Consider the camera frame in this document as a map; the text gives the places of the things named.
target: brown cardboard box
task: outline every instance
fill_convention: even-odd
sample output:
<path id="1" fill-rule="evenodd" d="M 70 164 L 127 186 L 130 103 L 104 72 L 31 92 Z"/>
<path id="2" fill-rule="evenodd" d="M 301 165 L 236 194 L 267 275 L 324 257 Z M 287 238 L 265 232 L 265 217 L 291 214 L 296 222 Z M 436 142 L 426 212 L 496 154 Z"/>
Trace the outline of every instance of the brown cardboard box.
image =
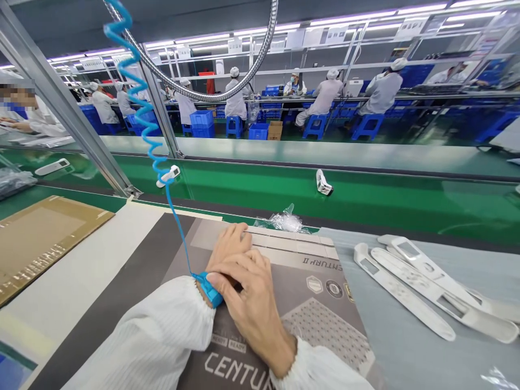
<path id="1" fill-rule="evenodd" d="M 0 221 L 0 307 L 113 216 L 51 196 Z"/>
<path id="2" fill-rule="evenodd" d="M 269 133 L 267 135 L 267 139 L 272 141 L 280 141 L 282 138 L 282 128 L 283 122 L 271 121 L 271 123 L 269 123 Z"/>

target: gray mat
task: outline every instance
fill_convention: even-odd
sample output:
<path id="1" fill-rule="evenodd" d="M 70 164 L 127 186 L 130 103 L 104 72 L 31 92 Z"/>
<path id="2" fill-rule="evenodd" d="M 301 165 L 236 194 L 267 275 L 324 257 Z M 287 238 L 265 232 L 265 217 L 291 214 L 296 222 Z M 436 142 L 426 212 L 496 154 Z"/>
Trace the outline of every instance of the gray mat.
<path id="1" fill-rule="evenodd" d="M 320 229 L 317 235 L 334 241 L 389 390 L 516 388 L 494 387 L 491 382 L 500 379 L 495 368 L 505 377 L 502 381 L 520 387 L 519 339 L 502 344 L 430 304 L 457 334 L 454 342 L 441 339 L 354 263 L 357 244 L 365 242 L 370 248 L 382 248 L 376 236 L 327 228 Z M 460 283 L 489 298 L 520 305 L 519 255 L 414 243 Z"/>

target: blue coiled cord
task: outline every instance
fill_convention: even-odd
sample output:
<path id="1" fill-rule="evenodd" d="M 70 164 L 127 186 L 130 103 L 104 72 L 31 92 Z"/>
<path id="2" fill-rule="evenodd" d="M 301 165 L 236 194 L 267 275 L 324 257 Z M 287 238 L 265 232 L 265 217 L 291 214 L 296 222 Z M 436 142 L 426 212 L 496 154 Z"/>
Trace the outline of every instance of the blue coiled cord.
<path id="1" fill-rule="evenodd" d="M 122 34 L 122 32 L 125 29 L 130 29 L 132 27 L 132 24 L 133 24 L 132 17 L 130 16 L 130 13 L 128 13 L 126 8 L 118 0 L 106 0 L 106 1 L 119 12 L 119 14 L 121 15 L 121 21 L 105 24 L 103 26 L 103 31 L 105 32 L 105 35 L 109 39 L 111 39 L 112 41 L 129 49 L 132 52 L 132 58 L 128 58 L 124 61 L 121 61 L 118 64 L 118 69 L 119 69 L 119 72 L 121 72 L 121 75 L 125 76 L 127 78 L 127 80 L 130 79 L 132 81 L 135 81 L 138 84 L 138 86 L 133 87 L 128 90 L 128 97 L 132 102 L 142 105 L 142 107 L 139 108 L 139 110 L 136 112 L 135 118 L 139 124 L 146 126 L 146 128 L 142 132 L 142 138 L 144 139 L 144 141 L 146 143 L 148 143 L 150 145 L 150 148 L 148 149 L 148 157 L 150 157 L 153 160 L 152 167 L 153 167 L 153 170 L 157 172 L 157 180 L 166 186 L 166 198 L 168 199 L 168 205 L 170 205 L 170 208 L 172 209 L 173 216 L 175 218 L 175 221 L 177 222 L 177 226 L 179 226 L 180 235 L 183 238 L 184 250 L 186 251 L 186 260 L 188 262 L 188 270 L 190 271 L 190 274 L 195 279 L 200 281 L 200 279 L 202 277 L 191 272 L 190 260 L 188 258 L 188 248 L 186 245 L 186 239 L 184 238 L 183 228 L 180 225 L 179 217 L 177 216 L 177 213 L 175 212 L 175 209 L 172 204 L 172 198 L 170 196 L 170 184 L 172 184 L 175 181 L 175 179 L 170 178 L 170 179 L 168 179 L 168 181 L 163 181 L 162 177 L 166 173 L 168 173 L 170 170 L 159 169 L 158 165 L 159 165 L 159 163 L 167 161 L 167 158 L 153 154 L 153 151 L 155 150 L 155 148 L 162 146 L 163 143 L 152 141 L 150 138 L 148 138 L 148 134 L 151 131 L 158 129 L 159 126 L 157 126 L 155 123 L 147 122 L 141 118 L 141 116 L 143 114 L 146 114 L 147 112 L 153 110 L 153 106 L 150 103 L 137 98 L 137 93 L 148 89 L 148 84 L 146 83 L 146 81 L 136 77 L 135 75 L 131 74 L 130 72 L 128 72 L 126 70 L 127 67 L 129 67 L 130 65 L 133 65 L 135 63 L 138 63 L 141 60 L 141 55 L 139 54 L 138 50 L 135 49 L 131 44 L 129 44 L 120 35 L 120 34 Z"/>

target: plastic bag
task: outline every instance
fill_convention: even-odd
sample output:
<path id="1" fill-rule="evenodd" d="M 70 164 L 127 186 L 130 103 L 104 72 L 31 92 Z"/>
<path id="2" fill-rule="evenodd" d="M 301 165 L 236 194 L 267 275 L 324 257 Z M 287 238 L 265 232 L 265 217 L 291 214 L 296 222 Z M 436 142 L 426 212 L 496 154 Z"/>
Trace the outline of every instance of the plastic bag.
<path id="1" fill-rule="evenodd" d="M 276 230 L 284 230 L 292 233 L 311 234 L 310 231 L 303 226 L 300 217 L 293 214 L 294 203 L 283 211 L 283 214 L 273 214 L 271 218 L 257 218 L 254 226 L 260 228 L 272 227 Z"/>

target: metal gooseneck hose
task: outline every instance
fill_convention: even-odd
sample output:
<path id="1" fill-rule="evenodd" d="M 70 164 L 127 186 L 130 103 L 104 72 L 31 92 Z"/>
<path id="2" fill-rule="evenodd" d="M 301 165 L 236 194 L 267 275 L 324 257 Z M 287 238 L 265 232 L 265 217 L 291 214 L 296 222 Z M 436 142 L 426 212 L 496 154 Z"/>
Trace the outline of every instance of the metal gooseneck hose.
<path id="1" fill-rule="evenodd" d="M 108 2 L 103 0 L 105 5 L 108 8 L 108 11 L 110 12 L 110 15 L 116 22 L 121 21 L 121 15 L 119 15 L 119 12 Z M 271 46 L 272 37 L 275 33 L 275 26 L 276 26 L 276 17 L 278 15 L 278 0 L 271 0 L 271 13 L 269 15 L 269 25 L 267 28 L 267 32 L 265 33 L 264 42 L 262 43 L 262 47 L 260 49 L 260 52 L 258 53 L 258 58 L 254 62 L 253 66 L 247 74 L 244 76 L 240 82 L 231 88 L 229 91 L 217 94 L 217 95 L 209 95 L 209 94 L 203 94 L 200 92 L 195 92 L 193 90 L 187 89 L 180 84 L 177 84 L 173 82 L 172 79 L 167 77 L 148 57 L 148 55 L 145 53 L 143 48 L 139 46 L 137 41 L 134 39 L 130 31 L 128 29 L 125 29 L 123 32 L 123 36 L 126 38 L 126 40 L 135 47 L 139 54 L 141 55 L 142 62 L 149 67 L 150 71 L 157 76 L 165 85 L 167 85 L 170 88 L 173 88 L 176 92 L 182 93 L 183 95 L 188 96 L 189 98 L 200 100 L 200 101 L 207 101 L 207 102 L 216 102 L 216 101 L 223 101 L 226 100 L 234 95 L 236 95 L 238 92 L 240 92 L 244 87 L 246 87 L 251 81 L 251 79 L 254 77 L 258 69 L 260 68 L 260 65 L 262 64 L 267 51 L 269 50 Z M 254 43 L 250 43 L 250 50 L 254 50 Z"/>

